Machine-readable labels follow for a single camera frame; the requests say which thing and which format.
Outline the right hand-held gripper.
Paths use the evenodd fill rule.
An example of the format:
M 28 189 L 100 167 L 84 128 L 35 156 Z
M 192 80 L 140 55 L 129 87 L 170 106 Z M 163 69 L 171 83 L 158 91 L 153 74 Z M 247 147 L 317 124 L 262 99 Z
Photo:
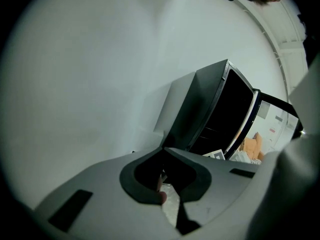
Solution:
M 218 159 L 218 160 L 225 160 L 225 156 L 224 153 L 221 149 L 215 150 L 215 151 L 211 151 L 209 153 L 206 153 L 203 155 L 204 157 L 210 157 L 213 159 Z

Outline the glass fridge door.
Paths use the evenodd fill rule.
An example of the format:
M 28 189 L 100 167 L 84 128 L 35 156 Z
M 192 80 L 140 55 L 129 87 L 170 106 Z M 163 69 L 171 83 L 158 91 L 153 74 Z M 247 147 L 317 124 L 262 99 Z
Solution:
M 256 132 L 262 137 L 262 152 L 279 151 L 291 140 L 302 135 L 302 123 L 293 106 L 281 99 L 254 89 L 254 96 L 248 113 L 236 136 L 224 152 L 226 160 L 240 149 L 248 137 L 252 139 Z

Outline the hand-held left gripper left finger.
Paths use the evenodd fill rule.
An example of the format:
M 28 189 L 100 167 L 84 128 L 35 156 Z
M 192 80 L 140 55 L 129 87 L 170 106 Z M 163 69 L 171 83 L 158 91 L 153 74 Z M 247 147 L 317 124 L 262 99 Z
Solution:
M 124 166 L 151 149 L 130 153 L 91 165 L 48 194 L 35 208 L 34 215 L 55 239 L 81 240 L 174 240 L 176 229 L 161 206 L 132 199 L 120 184 Z M 68 232 L 49 219 L 78 190 L 88 191 L 87 201 Z

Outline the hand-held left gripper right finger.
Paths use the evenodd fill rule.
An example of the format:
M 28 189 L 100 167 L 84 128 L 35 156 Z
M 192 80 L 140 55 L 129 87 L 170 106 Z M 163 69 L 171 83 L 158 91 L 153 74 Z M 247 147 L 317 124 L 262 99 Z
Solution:
M 179 196 L 173 236 L 163 240 L 245 240 L 252 207 L 239 202 L 256 165 L 164 148 L 164 171 Z

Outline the black mini fridge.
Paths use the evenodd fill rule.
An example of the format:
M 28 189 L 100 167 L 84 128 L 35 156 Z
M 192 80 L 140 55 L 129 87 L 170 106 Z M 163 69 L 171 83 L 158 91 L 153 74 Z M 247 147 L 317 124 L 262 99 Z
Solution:
M 228 59 L 197 70 L 162 146 L 198 155 L 226 152 L 254 95 L 252 85 Z

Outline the person's left hand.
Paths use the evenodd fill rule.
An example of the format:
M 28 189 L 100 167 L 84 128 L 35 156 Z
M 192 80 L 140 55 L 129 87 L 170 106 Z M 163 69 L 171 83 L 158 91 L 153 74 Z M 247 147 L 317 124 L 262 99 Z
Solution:
M 161 191 L 162 185 L 163 185 L 163 180 L 162 180 L 162 177 L 160 176 L 158 178 L 156 192 L 158 193 L 158 195 L 161 198 L 161 205 L 163 205 L 167 200 L 167 194 L 164 191 Z

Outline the pale crumpled cloth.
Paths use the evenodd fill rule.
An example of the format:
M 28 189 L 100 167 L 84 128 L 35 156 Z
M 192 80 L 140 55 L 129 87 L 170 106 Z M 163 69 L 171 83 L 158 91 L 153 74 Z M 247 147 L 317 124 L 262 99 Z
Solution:
M 248 163 L 251 164 L 252 160 L 249 158 L 248 154 L 241 150 L 241 151 L 236 151 L 230 158 L 230 161 L 233 162 L 240 162 L 240 163 Z

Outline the orange sofa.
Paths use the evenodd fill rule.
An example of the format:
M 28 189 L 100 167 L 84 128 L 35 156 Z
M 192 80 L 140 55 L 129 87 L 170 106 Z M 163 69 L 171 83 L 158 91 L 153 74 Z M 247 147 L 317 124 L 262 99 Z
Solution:
M 250 160 L 264 159 L 264 153 L 262 152 L 263 139 L 261 135 L 256 132 L 253 138 L 245 137 L 242 141 L 239 150 L 246 152 Z

